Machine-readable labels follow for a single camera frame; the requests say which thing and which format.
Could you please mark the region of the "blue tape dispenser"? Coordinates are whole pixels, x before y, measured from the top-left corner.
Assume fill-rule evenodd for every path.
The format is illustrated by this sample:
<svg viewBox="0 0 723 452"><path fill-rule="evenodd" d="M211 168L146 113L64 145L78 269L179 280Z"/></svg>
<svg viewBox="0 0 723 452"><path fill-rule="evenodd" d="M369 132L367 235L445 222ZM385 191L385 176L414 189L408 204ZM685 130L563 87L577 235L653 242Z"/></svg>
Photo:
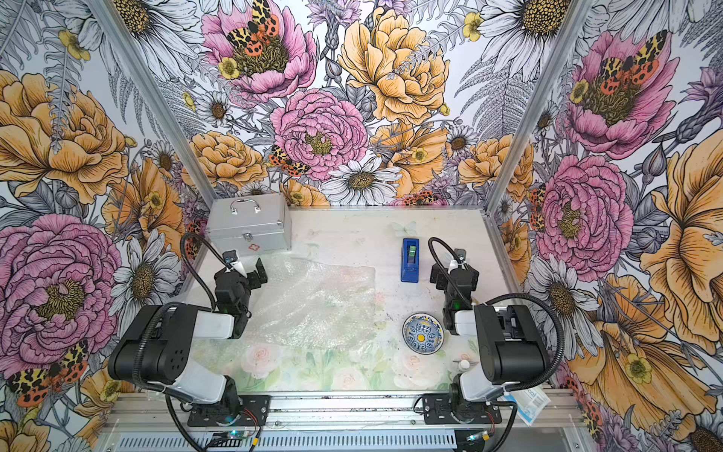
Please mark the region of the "blue tape dispenser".
<svg viewBox="0 0 723 452"><path fill-rule="evenodd" d="M419 250L417 238L405 237L402 240L400 280L403 283L419 283Z"/></svg>

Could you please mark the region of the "clear bubble wrap sheet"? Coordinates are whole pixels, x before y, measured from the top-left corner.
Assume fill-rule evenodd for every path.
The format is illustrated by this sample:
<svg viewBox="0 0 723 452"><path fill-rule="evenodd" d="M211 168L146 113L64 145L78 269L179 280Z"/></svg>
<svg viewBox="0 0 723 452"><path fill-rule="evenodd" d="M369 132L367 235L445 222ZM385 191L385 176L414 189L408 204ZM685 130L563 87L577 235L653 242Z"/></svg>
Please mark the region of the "clear bubble wrap sheet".
<svg viewBox="0 0 723 452"><path fill-rule="evenodd" d="M262 258L242 338L290 348L353 348L375 338L376 271L289 255Z"/></svg>

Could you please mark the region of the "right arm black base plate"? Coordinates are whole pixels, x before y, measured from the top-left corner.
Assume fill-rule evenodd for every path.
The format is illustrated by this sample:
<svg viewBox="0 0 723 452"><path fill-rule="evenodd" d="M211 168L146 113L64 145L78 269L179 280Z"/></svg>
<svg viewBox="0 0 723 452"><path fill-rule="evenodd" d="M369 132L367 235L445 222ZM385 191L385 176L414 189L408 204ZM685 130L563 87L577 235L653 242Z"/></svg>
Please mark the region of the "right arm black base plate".
<svg viewBox="0 0 723 452"><path fill-rule="evenodd" d="M497 425L502 422L497 407L451 394L422 395L414 409L420 412L427 425Z"/></svg>

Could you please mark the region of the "blue yellow patterned bowl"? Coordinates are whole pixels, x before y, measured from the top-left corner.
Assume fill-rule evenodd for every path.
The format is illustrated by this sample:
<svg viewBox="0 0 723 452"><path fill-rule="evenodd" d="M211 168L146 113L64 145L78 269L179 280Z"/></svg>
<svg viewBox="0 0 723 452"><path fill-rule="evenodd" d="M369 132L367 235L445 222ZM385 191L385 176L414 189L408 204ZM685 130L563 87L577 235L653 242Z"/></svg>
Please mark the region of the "blue yellow patterned bowl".
<svg viewBox="0 0 723 452"><path fill-rule="evenodd" d="M406 346L420 355L437 353L444 344L444 328L429 314L410 315L402 326L402 339Z"/></svg>

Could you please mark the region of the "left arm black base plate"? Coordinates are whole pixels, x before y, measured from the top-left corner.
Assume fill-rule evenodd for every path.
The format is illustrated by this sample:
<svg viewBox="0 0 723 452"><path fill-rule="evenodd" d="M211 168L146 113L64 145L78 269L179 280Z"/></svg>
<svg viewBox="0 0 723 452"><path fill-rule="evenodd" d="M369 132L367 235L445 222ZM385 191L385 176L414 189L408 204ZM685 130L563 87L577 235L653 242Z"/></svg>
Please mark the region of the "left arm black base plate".
<svg viewBox="0 0 723 452"><path fill-rule="evenodd" d="M193 404L188 425L192 428L263 427L271 399L269 395L240 395L237 402Z"/></svg>

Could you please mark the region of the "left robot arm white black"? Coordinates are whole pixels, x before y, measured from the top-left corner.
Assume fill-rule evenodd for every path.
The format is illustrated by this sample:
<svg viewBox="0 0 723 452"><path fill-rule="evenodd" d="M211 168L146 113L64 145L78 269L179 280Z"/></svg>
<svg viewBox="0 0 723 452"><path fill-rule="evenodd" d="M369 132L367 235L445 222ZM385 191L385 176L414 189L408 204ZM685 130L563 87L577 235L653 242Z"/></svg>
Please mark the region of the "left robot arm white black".
<svg viewBox="0 0 723 452"><path fill-rule="evenodd" d="M189 271L209 297L208 308L184 302L168 302L140 309L108 362L114 380L130 382L188 403L196 412L205 410L209 422L235 422L243 412L235 381L214 373L190 357L195 339L239 339L252 319L252 291L268 282L261 259L252 270L244 269L234 252L217 252L196 233L186 233L180 247L196 241L222 263L211 289L192 267Z"/></svg>

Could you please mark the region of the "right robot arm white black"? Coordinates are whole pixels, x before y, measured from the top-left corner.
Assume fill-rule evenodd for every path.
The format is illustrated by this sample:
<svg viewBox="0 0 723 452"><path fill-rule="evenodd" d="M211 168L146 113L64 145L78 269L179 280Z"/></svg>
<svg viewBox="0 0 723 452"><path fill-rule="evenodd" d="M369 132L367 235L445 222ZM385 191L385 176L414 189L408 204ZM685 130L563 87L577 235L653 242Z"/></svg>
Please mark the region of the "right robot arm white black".
<svg viewBox="0 0 723 452"><path fill-rule="evenodd" d="M425 409L459 424L493 423L493 403L539 386L559 368L569 342L561 318L527 293L474 304L479 272L442 239L431 237L427 246L434 260L429 280L444 293L442 325L474 337L479 361L453 378L447 401L427 402Z"/></svg>

